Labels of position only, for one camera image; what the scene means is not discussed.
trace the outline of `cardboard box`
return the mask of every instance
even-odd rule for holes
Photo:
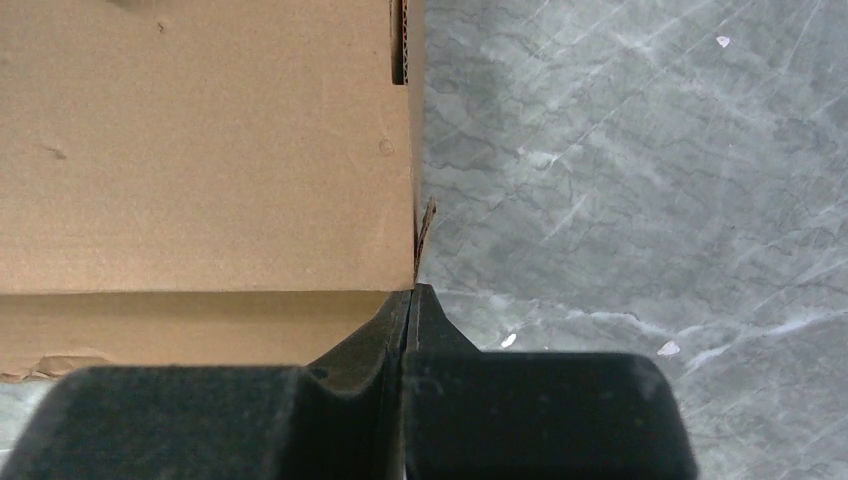
[[[0,4],[0,378],[306,363],[411,288],[423,2]]]

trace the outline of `hole in cardboard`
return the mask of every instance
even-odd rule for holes
[[[392,83],[406,85],[406,0],[390,0],[392,25]]]

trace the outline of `black plastic object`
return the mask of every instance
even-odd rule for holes
[[[481,353],[428,285],[305,367],[74,373],[0,480],[693,479],[671,390],[622,354]]]

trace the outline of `cardboard flap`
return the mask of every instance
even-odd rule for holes
[[[386,7],[2,2],[0,292],[411,288]]]
[[[378,292],[0,296],[0,381],[105,363],[305,364],[370,320]]]

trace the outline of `marble surface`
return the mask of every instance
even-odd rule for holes
[[[428,23],[423,280],[460,329],[653,358],[704,479],[848,478],[848,4],[429,0]],[[0,387],[0,462],[45,388]]]

